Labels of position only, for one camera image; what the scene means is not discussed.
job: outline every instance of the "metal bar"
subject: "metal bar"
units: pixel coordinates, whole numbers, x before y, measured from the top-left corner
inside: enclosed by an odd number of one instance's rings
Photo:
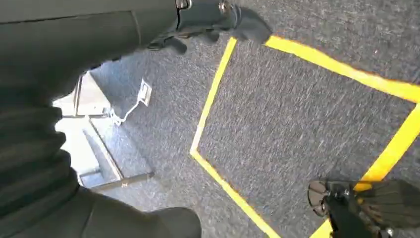
[[[98,130],[96,129],[95,125],[93,125],[90,117],[89,116],[85,116],[85,118],[87,119],[87,121],[88,121],[90,127],[92,128],[92,130],[95,132],[96,136],[94,136],[94,138],[97,141],[97,143],[99,144],[99,147],[100,147],[102,153],[104,154],[106,160],[108,161],[108,164],[109,164],[109,166],[112,169],[112,172],[114,173],[114,175],[117,177],[118,180],[125,179],[125,177],[122,174],[120,168],[116,164],[114,158],[112,157],[112,155],[109,152],[108,148],[106,147],[104,141],[102,140],[101,136],[99,135]]]
[[[63,116],[63,119],[83,119],[85,118],[85,115],[75,115],[75,116]],[[107,114],[101,114],[101,115],[89,115],[89,118],[92,119],[102,119],[102,118],[108,118],[109,116]]]
[[[83,177],[86,177],[86,176],[89,176],[89,175],[95,175],[95,174],[100,173],[100,172],[101,172],[100,169],[96,169],[94,171],[89,171],[87,173],[84,173],[84,174],[80,175],[80,177],[83,178]]]
[[[80,104],[80,93],[82,91],[82,81],[83,76],[79,77],[79,81],[77,81],[76,88],[74,90],[74,99],[73,99],[73,115],[79,115],[79,104]]]
[[[100,191],[113,189],[113,188],[117,188],[117,187],[126,187],[129,184],[134,183],[134,182],[148,180],[148,179],[152,178],[154,175],[155,175],[154,172],[150,172],[150,173],[146,173],[146,174],[140,174],[140,175],[136,175],[136,176],[133,176],[133,177],[124,178],[122,180],[111,181],[111,182],[103,183],[103,184],[100,184],[100,185],[97,185],[97,186],[93,186],[93,187],[90,188],[90,190],[95,191],[95,192],[100,192]]]
[[[77,181],[79,182],[80,186],[82,186],[82,187],[84,187],[84,186],[85,186],[85,185],[83,184],[82,177],[81,177],[79,174],[77,174]]]

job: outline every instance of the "white cable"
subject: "white cable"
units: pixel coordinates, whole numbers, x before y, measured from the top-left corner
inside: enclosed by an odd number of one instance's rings
[[[151,90],[151,89],[152,88],[148,84],[146,84],[144,82],[144,80],[142,80],[142,85],[140,86],[140,90],[137,93],[136,104],[134,104],[134,106],[130,110],[128,110],[128,112],[125,114],[124,118],[122,118],[122,119],[115,114],[114,109],[111,109],[110,117],[111,117],[112,121],[114,122],[114,124],[116,124],[117,126],[120,126],[122,123],[124,123],[127,120],[128,115],[130,115],[134,111],[134,109],[136,109],[136,107],[139,106],[139,104],[141,102],[145,103],[146,106],[147,106],[148,101],[145,102],[144,100],[145,100],[145,98],[147,98],[147,96],[150,97],[151,92],[149,90]]]

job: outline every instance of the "carpeted floor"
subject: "carpeted floor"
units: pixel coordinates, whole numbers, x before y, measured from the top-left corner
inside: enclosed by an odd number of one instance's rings
[[[260,12],[276,34],[382,76],[420,84],[420,4],[415,0],[238,0]],[[142,52],[94,71],[119,115],[141,79],[153,87],[148,108],[119,128],[100,127],[120,156],[156,171],[150,181],[107,194],[141,209],[188,206],[205,238],[264,237],[189,156],[189,148],[227,42],[188,42],[185,56]],[[308,237],[321,224],[308,210],[308,181],[359,179],[414,104],[377,92],[295,56],[239,43],[222,79],[199,150],[284,238]],[[420,139],[388,178],[419,182]],[[402,237],[417,237],[407,232]]]

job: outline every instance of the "yellow tape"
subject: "yellow tape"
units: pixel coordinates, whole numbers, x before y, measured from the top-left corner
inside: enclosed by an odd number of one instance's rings
[[[278,36],[271,36],[266,45],[286,53],[294,54],[306,61],[354,79],[361,84],[381,92],[388,93],[414,103],[420,103],[420,86],[418,85],[385,79],[378,75],[354,69],[345,63],[334,60],[319,50]]]
[[[200,121],[197,126],[197,131],[194,135],[193,144],[191,145],[190,154],[191,156],[207,171],[207,173],[223,188],[223,190],[232,198],[232,200],[245,212],[245,214],[270,238],[280,238],[280,236],[254,211],[254,209],[248,205],[243,199],[222,177],[217,173],[211,164],[205,160],[197,151],[198,144],[200,142],[201,135],[203,134],[204,127],[206,125],[207,117],[209,116],[211,106],[213,105],[214,98],[216,97],[217,89],[220,81],[223,77],[223,73],[226,70],[227,64],[229,63],[230,56],[235,49],[236,39],[230,38],[227,43],[226,49],[220,61],[219,68],[217,69],[216,75],[214,76],[213,83],[207,96],[206,103],[203,108],[203,112],[200,117]]]
[[[190,151],[195,151],[200,142],[201,134],[203,133],[204,126],[206,125],[207,117],[210,113],[210,108],[213,105],[214,98],[216,97],[217,89],[219,88],[220,81],[222,80],[224,71],[226,70],[227,64],[229,63],[230,56],[235,49],[237,40],[230,38],[227,42],[226,49],[224,50],[222,59],[220,61],[219,68],[217,69],[216,75],[214,76],[213,83],[207,96],[206,103],[204,104],[203,112],[201,113],[200,121],[198,122],[197,131],[194,135],[193,144],[191,145]]]
[[[409,114],[400,129],[391,139],[385,150],[373,163],[370,169],[363,175],[361,181],[381,181],[403,157],[410,145],[420,134],[420,104],[417,104],[414,110]],[[361,191],[369,188],[369,185],[358,183],[354,190]],[[329,238],[331,225],[325,221],[311,238]]]
[[[192,151],[191,156],[207,171],[207,173],[213,177],[213,179],[220,184],[223,190],[229,195],[230,198],[248,215],[249,218],[270,238],[280,238],[280,236],[268,225],[256,212],[248,205],[243,199],[222,177],[217,171],[211,166],[211,164],[205,160],[198,151]]]

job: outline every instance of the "metal stand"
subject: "metal stand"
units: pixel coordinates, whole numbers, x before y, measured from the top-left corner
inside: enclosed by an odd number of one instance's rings
[[[102,115],[79,115],[78,114],[79,104],[80,104],[80,95],[81,95],[81,90],[82,90],[82,78],[83,77],[80,77],[79,82],[77,83],[77,86],[76,86],[76,89],[75,89],[75,93],[74,93],[74,99],[73,99],[74,115],[65,116],[63,118],[66,118],[66,119],[86,118],[88,127],[91,128],[92,132],[94,132],[94,134],[95,134],[95,136],[93,136],[93,137],[96,140],[96,143],[98,144],[101,152],[105,156],[106,161],[108,162],[109,166],[111,167],[113,174],[116,177],[116,180],[114,180],[114,181],[110,181],[110,182],[106,182],[104,184],[96,185],[96,186],[90,187],[90,189],[98,192],[98,191],[103,191],[103,190],[112,189],[112,188],[116,188],[116,187],[126,187],[133,182],[144,181],[144,180],[148,180],[148,179],[152,178],[155,174],[154,172],[139,174],[139,175],[132,176],[132,177],[125,177],[124,176],[124,174],[122,173],[121,169],[118,167],[115,159],[113,158],[113,156],[109,152],[109,150],[106,147],[104,141],[102,140],[101,136],[99,135],[98,130],[96,129],[95,125],[92,123],[92,120],[91,120],[91,118],[96,118],[96,119],[108,118],[109,117],[108,114],[102,114]],[[84,174],[84,175],[78,175],[78,181],[79,181],[79,184],[81,186],[84,186],[82,178],[84,176],[88,176],[88,175],[91,175],[91,173]]]

